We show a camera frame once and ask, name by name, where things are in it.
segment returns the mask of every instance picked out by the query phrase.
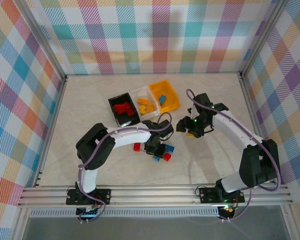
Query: white floor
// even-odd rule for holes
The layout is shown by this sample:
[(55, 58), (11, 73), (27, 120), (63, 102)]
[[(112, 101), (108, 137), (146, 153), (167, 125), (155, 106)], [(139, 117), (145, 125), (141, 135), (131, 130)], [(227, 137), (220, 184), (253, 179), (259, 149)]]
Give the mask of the white floor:
[[(195, 94), (207, 93), (213, 103), (224, 103), (247, 128), (253, 130), (236, 74), (142, 74), (70, 76), (41, 177), (42, 186), (74, 185), (78, 176), (77, 141), (96, 123), (117, 127), (109, 98), (168, 79), (177, 92), (180, 108), (171, 112), (173, 127), (185, 117)], [(204, 184), (236, 172), (241, 154), (217, 129), (201, 137), (175, 132), (167, 141), (175, 146), (169, 162), (134, 152), (133, 145), (112, 151), (98, 171), (98, 185)]]

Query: plaid wallpaper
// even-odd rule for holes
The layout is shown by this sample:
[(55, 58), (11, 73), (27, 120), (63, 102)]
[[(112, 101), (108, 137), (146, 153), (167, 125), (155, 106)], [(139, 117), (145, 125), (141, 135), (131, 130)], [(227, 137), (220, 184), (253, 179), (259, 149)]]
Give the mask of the plaid wallpaper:
[(237, 72), (271, 0), (27, 0), (67, 74)]
[(278, 144), (300, 220), (300, 0), (288, 2), (246, 81), (264, 136)]
[(274, 9), (274, 6), (275, 6), (275, 4), (277, 2), (278, 2), (278, 0), (271, 0), (271, 3), (270, 3), (268, 9), (265, 12), (265, 15), (263, 16), (263, 19), (262, 19), (262, 21), (261, 21), (261, 23), (260, 23), (257, 31), (255, 32), (255, 35), (254, 35), (254, 37), (253, 37), (253, 39), (252, 39), (252, 41), (250, 43), (250, 46), (249, 46), (248, 50), (246, 51), (246, 53), (244, 55), (243, 61), (242, 61), (241, 65), (240, 65), (240, 68), (239, 68), (239, 72), (242, 72), (242, 70), (244, 69), (244, 67), (245, 67), (245, 65), (247, 63), (247, 60), (248, 60), (248, 58), (249, 58), (249, 56), (251, 54), (251, 51), (254, 49), (254, 46), (256, 45), (257, 40), (258, 40), (260, 34), (265, 29), (266, 23), (267, 23), (270, 15), (271, 15), (271, 13), (272, 13), (272, 11)]
[(31, 183), (61, 78), (12, 0), (0, 0), (0, 240)]

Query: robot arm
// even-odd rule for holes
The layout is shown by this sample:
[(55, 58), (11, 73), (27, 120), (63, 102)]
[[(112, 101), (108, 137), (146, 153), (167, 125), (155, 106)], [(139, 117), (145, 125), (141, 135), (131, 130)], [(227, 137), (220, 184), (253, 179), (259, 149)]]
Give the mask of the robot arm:
[(166, 146), (162, 143), (161, 139), (164, 139), (173, 132), (172, 125), (160, 132), (146, 131), (146, 129), (162, 129), (168, 124), (168, 120), (160, 123), (146, 120), (133, 126), (139, 128), (139, 130), (135, 128), (131, 129), (131, 127), (106, 128), (102, 123), (94, 125), (76, 144), (77, 156), (81, 159), (82, 163), (85, 163), (90, 158), (99, 141), (106, 134), (118, 129), (120, 131), (117, 134), (108, 136), (99, 146), (92, 161), (82, 169), (81, 185), (83, 190), (86, 193), (90, 193), (96, 189), (98, 168), (106, 162), (109, 154), (115, 148), (133, 143), (144, 143), (144, 150), (147, 154), (162, 158), (165, 154)]
[[(193, 99), (204, 106), (222, 111), (230, 116), (232, 120), (236, 120), (223, 103), (213, 104), (210, 102), (206, 93), (199, 94)], [(266, 153), (232, 120), (195, 104), (188, 109), (188, 112), (191, 116), (186, 116), (178, 122), (176, 126), (177, 132), (187, 132), (188, 136), (200, 138), (204, 134), (211, 132), (211, 130), (205, 131), (206, 127), (210, 126), (212, 130), (217, 128), (236, 145), (242, 154), (239, 171), (216, 181), (215, 191), (220, 199), (228, 197), (241, 189), (253, 188), (277, 177), (275, 168)], [(262, 139), (262, 137), (255, 135), (246, 127), (244, 129), (267, 148), (277, 166), (279, 166), (276, 143), (271, 139)]]

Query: yellow lego brick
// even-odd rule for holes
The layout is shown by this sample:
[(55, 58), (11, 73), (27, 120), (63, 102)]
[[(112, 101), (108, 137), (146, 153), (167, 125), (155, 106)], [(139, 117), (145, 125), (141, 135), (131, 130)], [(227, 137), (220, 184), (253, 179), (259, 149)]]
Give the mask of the yellow lego brick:
[(195, 137), (195, 135), (193, 135), (192, 133), (189, 133), (189, 132), (188, 132), (186, 135), (187, 135), (188, 137), (191, 137), (191, 138), (194, 138), (194, 137)]
[(138, 98), (138, 104), (141, 104), (141, 105), (147, 105), (149, 103), (149, 100), (146, 99), (146, 98)]
[(146, 114), (146, 108), (147, 107), (145, 105), (139, 106), (139, 112), (140, 112), (141, 116)]
[(148, 113), (152, 113), (154, 111), (154, 105), (148, 104), (147, 111), (148, 111)]

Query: red lego brick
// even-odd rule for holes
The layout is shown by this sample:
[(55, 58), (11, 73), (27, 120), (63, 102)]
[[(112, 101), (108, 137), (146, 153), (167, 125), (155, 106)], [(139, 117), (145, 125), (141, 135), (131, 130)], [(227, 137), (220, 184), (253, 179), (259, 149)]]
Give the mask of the red lego brick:
[(126, 102), (124, 102), (124, 103), (122, 103), (122, 104), (115, 104), (115, 105), (113, 106), (113, 109), (114, 109), (114, 111), (115, 111), (117, 114), (121, 115), (121, 114), (124, 114), (128, 109), (131, 109), (131, 106), (130, 106), (130, 104), (126, 101)]
[(141, 146), (141, 143), (140, 143), (140, 142), (136, 142), (136, 143), (133, 145), (133, 151), (135, 151), (135, 152), (140, 152), (140, 146)]
[(128, 109), (126, 113), (128, 114), (129, 117), (133, 117), (135, 115), (135, 111), (132, 108)]
[(163, 156), (163, 159), (165, 160), (165, 161), (169, 161), (170, 160), (170, 158), (171, 158), (171, 154), (170, 153), (166, 153), (164, 156)]

